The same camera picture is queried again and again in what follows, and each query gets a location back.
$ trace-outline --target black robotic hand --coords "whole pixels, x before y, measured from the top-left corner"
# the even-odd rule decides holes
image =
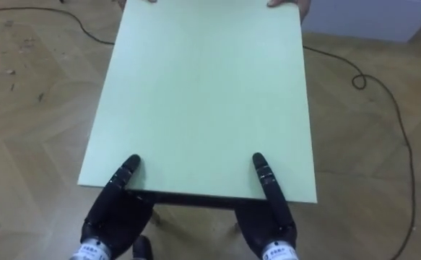
[[[297,227],[272,169],[263,155],[253,164],[266,201],[252,201],[235,208],[235,216],[250,249],[261,259],[297,259]]]
[[[81,243],[95,241],[109,259],[127,251],[152,215],[153,201],[126,191],[140,158],[132,155],[113,175],[93,204],[82,226]]]
[[[287,242],[294,249],[297,240],[295,222],[280,227],[268,203],[256,202],[235,209],[240,231],[248,247],[261,259],[271,243]]]

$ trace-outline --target light green table top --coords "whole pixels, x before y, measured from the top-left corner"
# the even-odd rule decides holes
[[[261,152],[289,201],[316,202],[298,8],[259,0],[129,0],[79,177],[104,186],[264,198]]]

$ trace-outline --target white label on robot wrist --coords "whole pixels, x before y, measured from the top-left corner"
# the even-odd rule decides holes
[[[263,254],[263,260],[298,260],[295,249],[289,245],[278,245]]]
[[[86,260],[109,260],[106,252],[95,245],[83,243],[73,257]]]

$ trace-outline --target electrical cable on floor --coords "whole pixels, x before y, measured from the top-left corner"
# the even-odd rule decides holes
[[[101,40],[99,38],[96,38],[94,35],[92,35],[91,33],[89,33],[85,27],[83,26],[82,22],[80,21],[80,19],[75,16],[75,14],[72,14],[71,12],[68,11],[64,11],[64,10],[60,10],[60,9],[54,9],[54,8],[46,8],[46,7],[33,7],[33,6],[24,6],[24,7],[3,7],[0,8],[0,12],[1,11],[12,11],[12,10],[40,10],[40,11],[48,11],[48,12],[56,12],[59,14],[65,14],[65,15],[69,15],[70,17],[72,17],[74,20],[76,20],[79,23],[80,29],[82,29],[82,31],[90,38],[92,38],[93,40],[102,43],[102,44],[106,44],[106,45],[114,45],[114,42],[110,42],[110,41],[106,41],[106,40]]]
[[[396,111],[396,117],[398,118],[398,124],[399,128],[401,129],[401,133],[403,134],[404,143],[406,144],[408,156],[409,156],[409,175],[410,175],[410,186],[411,186],[411,220],[409,222],[409,227],[407,229],[406,235],[404,236],[404,239],[402,241],[402,244],[398,248],[398,251],[390,258],[390,260],[396,260],[401,256],[404,249],[406,248],[407,242],[409,242],[409,238],[411,237],[412,231],[415,228],[415,209],[416,209],[416,198],[415,198],[415,171],[414,171],[414,159],[412,157],[412,146],[409,142],[409,138],[407,137],[406,129],[404,128],[403,119],[401,116],[401,111],[399,109],[399,104],[396,101],[396,98],[394,97],[393,93],[390,91],[390,89],[378,78],[369,75],[369,74],[363,74],[363,71],[361,71],[360,67],[358,67],[356,64],[352,63],[351,61],[347,60],[346,58],[327,53],[325,51],[316,50],[315,48],[311,48],[308,46],[303,46],[304,49],[313,51],[316,53],[323,54],[325,56],[329,56],[335,59],[338,59],[340,61],[343,61],[344,63],[350,65],[357,71],[357,75],[352,78],[352,86],[357,90],[365,90],[365,88],[368,86],[368,79],[376,82],[379,86],[381,86],[387,94],[389,94],[389,97],[391,98],[391,101],[394,105],[395,111]],[[358,84],[357,80],[361,79],[362,84]]]
[[[114,45],[114,42],[100,40],[100,39],[96,38],[94,35],[92,35],[91,33],[89,33],[84,28],[80,19],[77,16],[75,16],[74,14],[72,14],[71,12],[60,10],[60,9],[54,9],[54,8],[33,7],[33,6],[0,8],[0,11],[10,11],[10,10],[42,10],[42,11],[57,12],[57,13],[60,13],[60,14],[69,15],[70,17],[74,18],[79,23],[80,28],[82,29],[82,31],[88,37],[90,37],[93,40],[95,40],[99,43],[102,43],[102,44],[106,44],[106,45],[110,45],[110,46]],[[404,249],[407,246],[407,243],[409,242],[412,231],[415,228],[415,216],[416,216],[415,171],[414,171],[414,160],[413,160],[413,157],[412,157],[412,146],[409,142],[409,138],[407,137],[406,129],[404,128],[403,119],[402,119],[402,116],[401,116],[399,104],[396,101],[393,93],[390,91],[390,89],[381,80],[379,80],[378,78],[376,78],[372,75],[363,74],[363,71],[361,71],[361,69],[356,64],[352,63],[348,59],[337,56],[337,55],[334,55],[334,54],[331,54],[331,53],[327,53],[325,51],[316,50],[315,48],[311,48],[311,47],[308,47],[308,46],[303,46],[303,47],[306,50],[313,51],[313,52],[316,52],[316,53],[320,53],[322,55],[325,55],[325,56],[328,56],[328,57],[331,57],[331,58],[334,58],[334,59],[338,59],[338,60],[343,61],[344,63],[350,65],[351,67],[353,67],[358,73],[356,76],[354,76],[352,78],[352,86],[356,90],[364,90],[368,86],[368,80],[370,79],[371,81],[374,81],[379,86],[381,86],[385,90],[385,92],[387,94],[389,94],[389,97],[391,98],[391,101],[392,101],[392,103],[394,105],[394,108],[395,108],[395,111],[396,111],[396,117],[398,118],[399,128],[401,129],[403,139],[404,139],[404,143],[407,146],[407,151],[408,151],[408,156],[409,156],[408,159],[409,159],[409,174],[410,174],[410,188],[411,188],[411,220],[409,222],[409,227],[408,227],[406,235],[404,236],[402,244],[398,248],[397,252],[390,258],[390,260],[396,260],[397,258],[399,258],[401,256],[401,254],[403,253]],[[362,80],[361,84],[357,83],[358,79]]]

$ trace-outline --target parquet floor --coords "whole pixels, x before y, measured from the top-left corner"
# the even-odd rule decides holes
[[[0,0],[0,7],[67,9],[114,40],[108,0]],[[304,35],[355,61],[401,103],[415,152],[417,227],[402,259],[421,259],[421,32],[408,44]],[[72,19],[0,12],[0,260],[68,259],[97,193],[76,185],[112,47]],[[319,203],[293,204],[301,259],[389,259],[409,222],[407,150],[386,93],[352,89],[355,73],[305,52]],[[148,226],[157,259],[255,259],[233,235],[232,212],[161,207],[174,225]]]

